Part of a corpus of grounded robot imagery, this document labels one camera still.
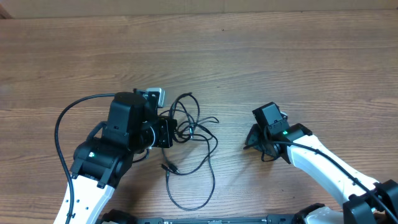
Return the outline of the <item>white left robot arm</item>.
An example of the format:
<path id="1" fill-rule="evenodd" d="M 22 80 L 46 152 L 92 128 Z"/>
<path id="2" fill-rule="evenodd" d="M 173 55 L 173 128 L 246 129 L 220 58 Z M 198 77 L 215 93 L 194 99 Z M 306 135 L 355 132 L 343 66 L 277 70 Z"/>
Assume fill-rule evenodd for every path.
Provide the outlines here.
<path id="1" fill-rule="evenodd" d="M 165 91 L 161 88 L 112 93 L 107 121 L 97 124 L 64 168 L 67 190 L 56 223 L 138 223 L 128 213 L 102 211 L 136 154 L 153 147 L 172 147 L 176 120 L 161 116 Z"/>

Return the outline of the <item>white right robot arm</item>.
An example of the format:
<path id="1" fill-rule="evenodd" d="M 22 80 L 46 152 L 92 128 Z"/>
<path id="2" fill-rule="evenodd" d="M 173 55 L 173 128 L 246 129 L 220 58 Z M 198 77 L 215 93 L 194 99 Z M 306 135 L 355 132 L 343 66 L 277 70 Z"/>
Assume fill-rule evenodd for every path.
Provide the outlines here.
<path id="1" fill-rule="evenodd" d="M 256 123 L 245 142 L 269 161 L 282 158 L 307 173 L 341 206 L 337 212 L 314 203 L 279 223 L 397 223 L 397 182 L 383 183 L 362 174 L 327 149 L 304 125 L 270 102 L 253 110 Z"/>

